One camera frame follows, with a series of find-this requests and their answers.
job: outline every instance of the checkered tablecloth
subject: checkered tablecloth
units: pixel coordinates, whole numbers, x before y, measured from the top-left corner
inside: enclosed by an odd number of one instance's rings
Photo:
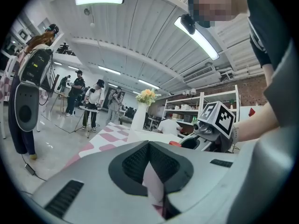
[[[3,75],[0,80],[0,101],[5,99],[5,96],[9,95],[11,84],[13,82],[12,78],[8,78],[7,76]],[[44,89],[39,89],[40,100],[47,100],[48,92]]]
[[[74,157],[72,157],[65,167],[71,165],[84,156],[109,150],[125,145],[128,140],[129,127],[109,123],[95,137],[93,137]]]

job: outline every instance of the white t-shirt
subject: white t-shirt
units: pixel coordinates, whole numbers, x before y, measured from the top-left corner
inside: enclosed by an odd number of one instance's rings
[[[102,98],[102,94],[104,94],[104,92],[102,91],[102,89],[99,89],[99,90],[95,90],[95,92],[92,93],[92,92],[90,92],[90,89],[95,89],[95,87],[93,86],[93,87],[89,88],[85,94],[86,96],[89,97],[88,102],[91,104],[98,103],[100,101],[100,98]]]
[[[172,119],[166,119],[160,123],[158,130],[162,131],[163,133],[171,133],[177,136],[178,135],[177,128],[180,127],[181,126],[179,126],[176,121]]]

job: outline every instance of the red object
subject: red object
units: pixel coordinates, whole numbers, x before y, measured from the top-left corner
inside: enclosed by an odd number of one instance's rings
[[[170,141],[169,144],[172,146],[182,147],[178,142],[175,141]]]
[[[249,117],[251,117],[252,115],[254,115],[256,112],[254,111],[254,109],[250,108],[249,111]]]

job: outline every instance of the yellow shoe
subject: yellow shoe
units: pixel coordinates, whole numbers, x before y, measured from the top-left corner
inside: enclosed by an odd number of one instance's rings
[[[37,155],[36,154],[30,154],[30,159],[36,160],[37,159]]]

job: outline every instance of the black vent grille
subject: black vent grille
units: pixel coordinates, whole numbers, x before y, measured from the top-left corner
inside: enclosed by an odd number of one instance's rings
[[[62,218],[75,200],[83,185],[83,183],[78,181],[69,181],[47,204],[45,209],[54,216]]]

